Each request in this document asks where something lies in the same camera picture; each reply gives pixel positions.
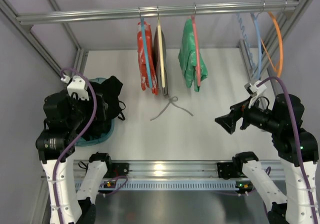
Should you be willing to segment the teal blue hanger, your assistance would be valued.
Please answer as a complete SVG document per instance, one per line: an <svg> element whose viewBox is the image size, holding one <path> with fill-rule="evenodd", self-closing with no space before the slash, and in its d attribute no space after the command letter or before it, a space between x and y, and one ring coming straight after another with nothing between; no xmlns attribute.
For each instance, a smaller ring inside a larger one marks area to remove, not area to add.
<svg viewBox="0 0 320 224"><path fill-rule="evenodd" d="M149 87L152 88L153 83L152 83L152 76L151 76L151 71L150 71L150 62L149 62L149 54L148 54L148 49L147 49L147 39L146 39L146 30L145 30L145 21L144 18L142 17L141 14L141 10L140 7L138 7L138 13L139 13L139 17L140 17L140 24L141 24L141 36L142 36L142 40L143 40L143 47L144 47L144 55L145 55L145 65L146 65L146 72L147 72L147 77L148 77L148 83L149 83Z"/></svg>

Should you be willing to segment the left aluminium frame post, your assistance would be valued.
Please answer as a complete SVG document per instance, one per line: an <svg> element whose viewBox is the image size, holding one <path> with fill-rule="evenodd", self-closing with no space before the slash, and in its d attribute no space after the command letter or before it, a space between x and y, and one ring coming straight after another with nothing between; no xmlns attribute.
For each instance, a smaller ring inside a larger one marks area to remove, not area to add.
<svg viewBox="0 0 320 224"><path fill-rule="evenodd" d="M23 13L52 12L57 10L55 0L2 0L13 15ZM64 24L35 24L27 25L32 39L46 53L45 61L56 68L74 67L79 59L80 45L68 25Z"/></svg>

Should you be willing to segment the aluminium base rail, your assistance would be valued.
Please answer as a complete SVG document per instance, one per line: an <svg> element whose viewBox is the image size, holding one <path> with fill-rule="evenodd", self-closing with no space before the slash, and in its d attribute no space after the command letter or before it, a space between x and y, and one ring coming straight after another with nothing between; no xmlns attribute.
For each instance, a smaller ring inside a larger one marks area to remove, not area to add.
<svg viewBox="0 0 320 224"><path fill-rule="evenodd" d="M126 172L131 180L217 180L229 176L236 181L236 169L232 161L145 161L112 160L115 167L127 163L127 168L117 169L118 175Z"/></svg>

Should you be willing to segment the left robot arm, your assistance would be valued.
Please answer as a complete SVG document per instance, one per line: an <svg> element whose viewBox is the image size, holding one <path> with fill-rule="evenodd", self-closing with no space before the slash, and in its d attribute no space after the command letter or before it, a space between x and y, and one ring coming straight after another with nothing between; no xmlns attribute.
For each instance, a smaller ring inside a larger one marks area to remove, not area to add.
<svg viewBox="0 0 320 224"><path fill-rule="evenodd" d="M70 97L66 90L45 98L44 128L35 142L48 183L51 224L93 224L98 190L111 164L109 154L92 154L84 180L76 189L74 140L78 127L89 116L85 103L76 98Z"/></svg>

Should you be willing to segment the black clothes pile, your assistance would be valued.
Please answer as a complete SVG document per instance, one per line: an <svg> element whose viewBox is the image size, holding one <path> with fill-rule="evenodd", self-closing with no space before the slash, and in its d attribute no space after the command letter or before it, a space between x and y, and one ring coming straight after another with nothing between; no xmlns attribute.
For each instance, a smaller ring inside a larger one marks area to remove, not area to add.
<svg viewBox="0 0 320 224"><path fill-rule="evenodd" d="M126 118L123 114L123 108L121 105L124 105L122 101L119 100L119 95L121 93L123 83L116 78L115 76L111 76L110 78L106 79L101 85L105 89L106 97L110 101L111 105L111 114L112 118L115 121L115 118L119 118L120 120L124 121Z"/></svg>

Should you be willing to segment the pink hanger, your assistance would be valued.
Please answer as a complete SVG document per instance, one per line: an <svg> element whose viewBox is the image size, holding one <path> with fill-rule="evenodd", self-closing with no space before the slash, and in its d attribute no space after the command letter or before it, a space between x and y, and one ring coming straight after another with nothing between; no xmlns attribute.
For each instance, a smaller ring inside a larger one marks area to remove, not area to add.
<svg viewBox="0 0 320 224"><path fill-rule="evenodd" d="M197 26L196 26L196 12L197 12L197 6L194 3L194 13L191 16L191 21L192 21L192 29L193 29L193 35L194 35L194 43L195 43L195 55L196 55L196 78L197 78L197 87L201 86L201 62L200 62L200 49L199 49L199 41L198 41L198 33L197 33Z"/></svg>

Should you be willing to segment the orange hanger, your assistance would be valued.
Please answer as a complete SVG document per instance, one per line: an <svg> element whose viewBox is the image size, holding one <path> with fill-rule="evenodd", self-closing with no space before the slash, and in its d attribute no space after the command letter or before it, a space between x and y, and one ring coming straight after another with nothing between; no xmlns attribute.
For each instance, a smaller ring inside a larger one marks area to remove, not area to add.
<svg viewBox="0 0 320 224"><path fill-rule="evenodd" d="M272 43L270 43L269 47L266 46L264 41L262 40L262 68L261 68L261 77L264 75L265 71L268 69L269 66L271 66L271 69L273 72L275 72L277 77L281 77L283 66L284 66L284 39L282 36L281 28L279 25L279 22L277 21L277 18L275 15L271 12L267 12L270 19L272 20L273 27L275 29L275 44L276 44L276 50L279 51L279 58L276 65L274 65L272 60L272 54L271 54L271 46Z"/></svg>

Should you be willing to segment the aluminium hanging rail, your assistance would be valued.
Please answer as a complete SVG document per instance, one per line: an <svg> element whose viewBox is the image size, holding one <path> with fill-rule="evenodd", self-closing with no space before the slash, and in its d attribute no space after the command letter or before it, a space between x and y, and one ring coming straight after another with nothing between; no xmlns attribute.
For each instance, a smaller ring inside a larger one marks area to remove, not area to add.
<svg viewBox="0 0 320 224"><path fill-rule="evenodd" d="M251 13L264 11L294 11L298 0L256 0L174 6L147 6L120 9L53 11L22 13L17 21L22 25L86 22L99 20L191 16L209 14Z"/></svg>

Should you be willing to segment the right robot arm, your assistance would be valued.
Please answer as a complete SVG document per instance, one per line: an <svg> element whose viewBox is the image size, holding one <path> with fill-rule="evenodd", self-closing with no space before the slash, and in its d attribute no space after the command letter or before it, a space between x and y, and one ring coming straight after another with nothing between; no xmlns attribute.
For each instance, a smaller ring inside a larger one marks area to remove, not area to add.
<svg viewBox="0 0 320 224"><path fill-rule="evenodd" d="M272 143L284 170L286 192L283 193L262 168L252 151L235 154L232 161L237 172L247 177L263 200L271 224L318 224L316 169L318 143L313 134L302 128L305 107L290 94L279 94L272 109L249 107L250 99L230 107L226 115L215 118L229 134L242 119L241 130L250 125L271 134Z"/></svg>

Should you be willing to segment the green patterned trousers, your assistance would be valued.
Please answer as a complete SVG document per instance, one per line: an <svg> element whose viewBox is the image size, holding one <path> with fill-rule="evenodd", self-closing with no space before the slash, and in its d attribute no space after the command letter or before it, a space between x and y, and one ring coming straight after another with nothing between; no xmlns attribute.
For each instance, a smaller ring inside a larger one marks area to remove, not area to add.
<svg viewBox="0 0 320 224"><path fill-rule="evenodd" d="M180 50L178 53L179 65L187 88L194 86L195 92L200 92L197 79L197 50L192 19L186 20Z"/></svg>

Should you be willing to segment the light blue spiral hanger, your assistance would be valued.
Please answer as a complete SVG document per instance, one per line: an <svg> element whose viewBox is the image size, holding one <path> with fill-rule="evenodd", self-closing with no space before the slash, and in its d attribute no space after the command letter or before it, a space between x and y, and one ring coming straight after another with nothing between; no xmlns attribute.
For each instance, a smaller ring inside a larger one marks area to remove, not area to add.
<svg viewBox="0 0 320 224"><path fill-rule="evenodd" d="M236 17L237 17L237 21L238 21L238 23L240 25L239 27L240 27L240 30L241 30L242 38L243 38L245 46L247 48L246 52L247 52L247 55L249 57L250 66L251 66L251 68L255 68L257 65L255 64L255 62L253 60L253 54L252 54L252 52L250 50L251 45L250 45L250 43L248 41L248 36L247 36L247 33L246 33L245 25L243 23L243 19L242 19L240 13L236 13Z"/></svg>

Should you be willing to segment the aluminium frame post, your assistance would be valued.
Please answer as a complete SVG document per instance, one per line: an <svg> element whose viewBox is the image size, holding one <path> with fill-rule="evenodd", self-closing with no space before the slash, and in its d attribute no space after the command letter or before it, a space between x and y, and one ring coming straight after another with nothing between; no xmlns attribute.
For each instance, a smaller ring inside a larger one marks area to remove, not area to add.
<svg viewBox="0 0 320 224"><path fill-rule="evenodd" d="M262 71L272 76L270 58L284 58L281 78L304 105L304 126L320 131L320 0L298 0L294 11L278 15L264 44Z"/></svg>
<svg viewBox="0 0 320 224"><path fill-rule="evenodd" d="M23 13L52 12L57 10L55 0L2 0L13 15ZM27 25L32 39L46 53L45 61L56 68L74 67L79 59L80 45L68 25L64 24L35 24Z"/></svg>

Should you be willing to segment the teal laundry basket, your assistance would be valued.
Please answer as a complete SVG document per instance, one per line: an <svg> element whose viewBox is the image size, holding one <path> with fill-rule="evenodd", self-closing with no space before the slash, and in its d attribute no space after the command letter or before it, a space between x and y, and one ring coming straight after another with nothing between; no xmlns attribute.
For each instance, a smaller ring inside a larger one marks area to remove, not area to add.
<svg viewBox="0 0 320 224"><path fill-rule="evenodd" d="M112 118L112 111L109 99L106 97L106 91L101 85L106 78L98 77L90 79L90 83L95 91L97 99L97 109L94 120L90 127L76 142L78 147L88 147L100 144L106 141L114 131L115 122Z"/></svg>

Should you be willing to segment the brown grey trousers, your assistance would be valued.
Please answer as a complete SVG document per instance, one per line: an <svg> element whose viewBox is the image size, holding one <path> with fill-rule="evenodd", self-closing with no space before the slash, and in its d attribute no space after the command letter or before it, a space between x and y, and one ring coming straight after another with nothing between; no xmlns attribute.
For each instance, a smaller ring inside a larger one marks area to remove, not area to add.
<svg viewBox="0 0 320 224"><path fill-rule="evenodd" d="M161 71L161 53L159 48L159 34L158 34L158 28L155 29L154 34L154 41L153 41L153 63L155 67L155 73L157 78L157 86L158 89L161 91L163 96L169 95L169 84L168 84L168 75L167 75L167 64L166 64L166 58L167 58L167 49L166 49L166 41L163 31L161 31L161 40L162 40L162 57L163 57L163 68L164 68L164 82L165 85L162 87L162 71Z"/></svg>

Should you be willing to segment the red white patterned trousers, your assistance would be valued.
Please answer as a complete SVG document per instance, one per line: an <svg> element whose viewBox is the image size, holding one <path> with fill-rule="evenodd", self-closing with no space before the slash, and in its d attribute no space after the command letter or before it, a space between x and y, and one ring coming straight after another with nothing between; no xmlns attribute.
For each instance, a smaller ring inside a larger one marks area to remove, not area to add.
<svg viewBox="0 0 320 224"><path fill-rule="evenodd" d="M158 80L156 75L156 65L153 61L153 41L152 30L149 23L141 22L137 26L137 58L140 72L140 85L143 91L150 88L152 94L158 95Z"/></svg>

